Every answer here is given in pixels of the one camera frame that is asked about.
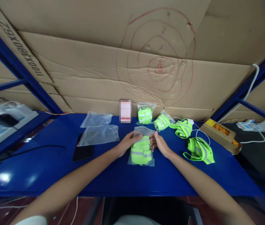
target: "red floor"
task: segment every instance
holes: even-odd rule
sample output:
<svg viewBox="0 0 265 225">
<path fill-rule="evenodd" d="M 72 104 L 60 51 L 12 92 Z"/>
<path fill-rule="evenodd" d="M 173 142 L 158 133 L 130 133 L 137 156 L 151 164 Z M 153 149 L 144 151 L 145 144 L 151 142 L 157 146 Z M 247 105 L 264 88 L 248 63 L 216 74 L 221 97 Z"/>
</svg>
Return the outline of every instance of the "red floor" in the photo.
<svg viewBox="0 0 265 225">
<path fill-rule="evenodd" d="M 203 225 L 223 224 L 221 223 L 218 214 L 213 209 L 211 209 L 199 196 L 187 196 L 179 198 L 199 209 Z M 35 198 L 33 197 L 26 197 L 19 199 L 17 201 L 10 202 L 3 206 L 25 206 L 31 203 L 34 199 Z M 3 203 L 6 203 L 10 200 L 0 201 L 0 206 Z M 84 219 L 87 216 L 87 212 L 89 211 L 93 202 L 94 198 L 88 198 L 88 197 L 78 198 L 78 208 L 73 225 L 81 225 L 83 223 Z M 251 208 L 249 205 L 242 207 L 246 208 L 247 213 L 254 219 L 256 225 L 260 224 L 265 225 L 264 215 L 257 214 L 256 211 L 253 208 Z M 8 225 L 23 209 L 24 207 L 0 209 L 0 225 Z M 52 218 L 52 220 L 49 221 L 48 225 L 70 225 L 74 218 L 75 210 L 76 210 L 76 198 L 72 200 L 65 208 L 57 212 Z M 103 211 L 103 201 L 94 225 L 101 224 L 102 211 Z"/>
</svg>

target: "black cable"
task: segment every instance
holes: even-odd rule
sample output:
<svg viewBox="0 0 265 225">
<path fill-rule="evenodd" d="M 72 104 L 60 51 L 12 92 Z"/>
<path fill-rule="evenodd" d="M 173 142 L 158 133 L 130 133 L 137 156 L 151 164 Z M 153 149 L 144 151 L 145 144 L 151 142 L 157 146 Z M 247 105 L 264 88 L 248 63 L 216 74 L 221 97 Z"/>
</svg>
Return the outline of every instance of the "black cable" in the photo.
<svg viewBox="0 0 265 225">
<path fill-rule="evenodd" d="M 24 154 L 24 153 L 27 153 L 27 152 L 30 152 L 32 150 L 35 150 L 35 149 L 39 149 L 39 148 L 45 148 L 45 147 L 60 147 L 60 148 L 63 148 L 65 150 L 67 150 L 66 147 L 62 146 L 62 145 L 43 145 L 43 146 L 39 146 L 39 147 L 35 147 L 35 148 L 31 148 L 29 150 L 26 150 L 26 151 L 23 151 L 23 152 L 20 152 L 20 153 L 17 153 L 17 154 L 14 154 L 14 155 L 11 155 L 9 157 L 6 157 L 6 158 L 3 158 L 3 159 L 0 159 L 0 163 L 9 159 L 9 158 L 13 158 L 15 156 L 18 156 L 18 155 L 21 155 L 21 154 Z"/>
</svg>

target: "empty plastic bag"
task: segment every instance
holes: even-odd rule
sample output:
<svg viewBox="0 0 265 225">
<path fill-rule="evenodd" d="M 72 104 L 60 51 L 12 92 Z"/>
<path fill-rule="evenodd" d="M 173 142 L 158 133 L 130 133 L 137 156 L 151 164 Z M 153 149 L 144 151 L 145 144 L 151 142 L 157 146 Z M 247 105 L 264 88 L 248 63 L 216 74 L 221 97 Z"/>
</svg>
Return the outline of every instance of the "empty plastic bag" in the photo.
<svg viewBox="0 0 265 225">
<path fill-rule="evenodd" d="M 138 102 L 137 108 L 139 121 L 137 122 L 137 125 L 151 124 L 152 113 L 154 112 L 156 106 L 156 103 Z"/>
<path fill-rule="evenodd" d="M 140 166 L 154 166 L 154 158 L 151 151 L 150 136 L 154 134 L 144 126 L 135 127 L 133 136 L 142 134 L 142 139 L 136 141 L 130 149 L 128 164 Z"/>
<path fill-rule="evenodd" d="M 94 126 L 86 128 L 77 146 L 104 144 L 115 141 L 119 141 L 118 126 Z"/>
<path fill-rule="evenodd" d="M 113 114 L 89 111 L 81 128 L 110 124 Z"/>
</svg>

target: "phone screen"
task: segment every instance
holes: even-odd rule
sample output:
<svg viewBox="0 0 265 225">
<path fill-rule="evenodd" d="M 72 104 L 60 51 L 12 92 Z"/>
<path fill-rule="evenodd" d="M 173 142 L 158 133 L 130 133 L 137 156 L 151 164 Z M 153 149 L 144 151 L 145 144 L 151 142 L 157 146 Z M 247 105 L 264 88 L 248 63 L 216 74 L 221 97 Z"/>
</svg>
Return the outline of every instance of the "phone screen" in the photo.
<svg viewBox="0 0 265 225">
<path fill-rule="evenodd" d="M 120 99 L 119 101 L 119 122 L 131 123 L 132 122 L 132 101 L 131 99 Z"/>
<path fill-rule="evenodd" d="M 79 143 L 80 139 L 82 138 L 83 134 L 78 136 L 76 145 Z M 72 161 L 76 162 L 82 159 L 90 158 L 93 154 L 93 145 L 82 146 L 82 147 L 75 147 L 74 154 Z"/>
</svg>

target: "white cable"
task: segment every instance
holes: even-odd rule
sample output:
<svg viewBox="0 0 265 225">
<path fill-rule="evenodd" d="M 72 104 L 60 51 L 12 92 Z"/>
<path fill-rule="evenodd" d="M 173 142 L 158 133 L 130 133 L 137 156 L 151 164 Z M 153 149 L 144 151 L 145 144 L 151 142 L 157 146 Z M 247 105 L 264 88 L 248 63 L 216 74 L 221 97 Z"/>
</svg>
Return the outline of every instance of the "white cable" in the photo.
<svg viewBox="0 0 265 225">
<path fill-rule="evenodd" d="M 192 131 L 196 131 L 196 137 L 197 137 L 197 133 L 198 133 L 198 131 L 201 131 L 202 133 L 204 133 L 206 136 L 207 136 L 207 138 L 208 138 L 208 145 L 210 145 L 211 144 L 211 140 L 210 140 L 210 138 L 208 137 L 208 135 L 205 133 L 205 132 L 203 132 L 202 130 L 199 130 L 199 129 L 196 129 L 196 130 L 192 130 Z"/>
<path fill-rule="evenodd" d="M 16 198 L 16 199 L 14 199 L 14 200 L 11 200 L 11 201 L 9 201 L 9 202 L 3 203 L 3 204 L 1 204 L 0 206 L 3 206 L 3 205 L 5 205 L 5 204 L 8 204 L 8 203 L 10 203 L 10 202 L 13 202 L 13 201 L 20 200 L 20 199 L 22 199 L 22 198 L 26 198 L 26 196 L 24 196 L 24 197 L 21 197 L 21 198 Z"/>
<path fill-rule="evenodd" d="M 2 208 L 24 208 L 24 207 L 27 207 L 28 205 L 26 206 L 3 206 L 3 207 L 0 207 L 0 209 Z"/>
<path fill-rule="evenodd" d="M 260 133 L 260 135 L 263 137 L 263 140 L 262 141 L 248 141 L 248 142 L 240 142 L 241 144 L 248 144 L 248 143 L 253 143 L 253 142 L 257 142 L 257 143 L 262 143 L 262 142 L 265 142 L 265 137 L 264 137 L 264 135 L 258 130 L 258 129 L 256 129 L 259 133 Z"/>
<path fill-rule="evenodd" d="M 198 127 L 198 128 L 200 129 L 200 127 L 199 127 L 199 126 L 197 126 L 197 125 L 196 125 L 196 123 L 194 123 L 194 124 L 195 124 L 195 126 L 196 126 L 196 127 Z"/>
<path fill-rule="evenodd" d="M 258 66 L 257 64 L 252 64 L 252 65 L 256 68 L 256 72 L 255 72 L 254 78 L 253 78 L 253 80 L 252 80 L 252 82 L 251 82 L 251 84 L 250 84 L 250 87 L 249 87 L 249 89 L 248 89 L 248 91 L 247 91 L 247 94 L 245 95 L 245 97 L 243 98 L 243 100 L 246 100 L 246 98 L 247 98 L 248 95 L 250 94 L 251 89 L 252 89 L 252 87 L 253 87 L 253 84 L 254 84 L 255 80 L 257 79 L 258 73 L 260 72 L 260 68 L 259 68 L 259 66 Z M 220 123 L 221 120 L 225 119 L 229 114 L 231 114 L 231 113 L 234 112 L 237 108 L 239 108 L 240 105 L 241 105 L 241 104 L 238 104 L 233 110 L 231 110 L 228 114 L 226 114 L 224 117 L 222 117 L 222 118 L 218 121 L 218 123 Z"/>
<path fill-rule="evenodd" d="M 65 214 L 65 212 L 66 212 L 67 209 L 68 209 L 69 204 L 70 204 L 70 203 L 68 203 L 68 205 L 67 205 L 67 207 L 66 207 L 66 209 L 65 209 L 65 211 L 64 211 L 64 213 L 63 213 L 62 217 L 60 218 L 60 221 L 58 222 L 57 225 L 60 225 L 60 222 L 62 221 L 62 219 L 63 219 L 63 217 L 64 217 L 64 214 Z"/>
<path fill-rule="evenodd" d="M 74 219 L 75 219 L 75 217 L 76 217 L 77 208 L 78 208 L 78 197 L 76 197 L 76 210 L 75 210 L 75 214 L 74 214 L 74 217 L 73 217 L 72 223 L 71 223 L 70 225 L 73 224 L 73 221 L 74 221 Z"/>
<path fill-rule="evenodd" d="M 179 119 L 180 121 L 182 121 L 182 119 L 181 119 L 181 118 L 178 118 L 178 117 L 173 117 L 172 119 L 174 119 L 174 118 L 177 118 L 177 119 Z"/>
</svg>

